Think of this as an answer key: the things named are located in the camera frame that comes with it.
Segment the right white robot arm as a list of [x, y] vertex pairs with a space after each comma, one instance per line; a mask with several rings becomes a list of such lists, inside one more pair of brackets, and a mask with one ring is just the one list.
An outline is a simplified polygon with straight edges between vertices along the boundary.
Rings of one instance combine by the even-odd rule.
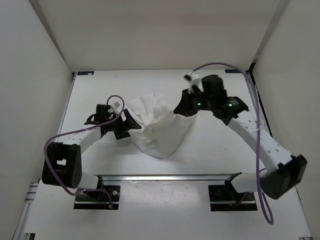
[[260, 128], [249, 107], [239, 97], [227, 95], [222, 78], [216, 74], [200, 77], [191, 71], [184, 79], [189, 87], [182, 91], [181, 100], [173, 112], [191, 117], [198, 111], [210, 111], [236, 132], [266, 168], [266, 173], [258, 178], [263, 193], [277, 200], [301, 182], [307, 166], [306, 158], [294, 156]]

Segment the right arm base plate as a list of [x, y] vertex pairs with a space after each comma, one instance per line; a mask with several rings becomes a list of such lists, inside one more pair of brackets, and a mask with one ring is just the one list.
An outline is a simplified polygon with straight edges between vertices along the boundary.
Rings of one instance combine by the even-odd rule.
[[226, 185], [208, 186], [211, 212], [250, 212], [258, 207], [253, 192], [233, 193]]

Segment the white skirt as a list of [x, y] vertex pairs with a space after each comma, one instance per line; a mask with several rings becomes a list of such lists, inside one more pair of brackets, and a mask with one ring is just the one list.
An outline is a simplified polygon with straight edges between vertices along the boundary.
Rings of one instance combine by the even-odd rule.
[[141, 129], [129, 131], [133, 144], [142, 153], [159, 159], [168, 158], [178, 149], [196, 119], [175, 114], [158, 92], [140, 95], [126, 106], [141, 126]]

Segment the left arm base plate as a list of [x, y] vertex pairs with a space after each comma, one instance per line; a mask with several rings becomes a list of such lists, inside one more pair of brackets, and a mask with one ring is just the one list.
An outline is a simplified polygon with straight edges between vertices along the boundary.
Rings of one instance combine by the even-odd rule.
[[111, 197], [112, 206], [109, 197], [103, 192], [90, 192], [78, 194], [75, 197], [73, 208], [75, 210], [118, 210], [120, 202], [120, 185], [104, 185], [104, 190]]

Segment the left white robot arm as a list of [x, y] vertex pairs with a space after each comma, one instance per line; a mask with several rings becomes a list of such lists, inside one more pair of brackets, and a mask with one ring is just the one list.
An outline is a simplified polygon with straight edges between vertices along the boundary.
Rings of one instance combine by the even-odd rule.
[[86, 125], [93, 129], [72, 134], [63, 142], [50, 142], [46, 147], [48, 160], [42, 171], [42, 182], [47, 185], [65, 186], [70, 189], [87, 190], [93, 200], [100, 200], [105, 194], [103, 179], [100, 176], [85, 173], [82, 170], [82, 154], [96, 141], [112, 132], [117, 140], [129, 138], [130, 130], [142, 127], [134, 120], [127, 109], [125, 118], [109, 105], [102, 105], [91, 115]]

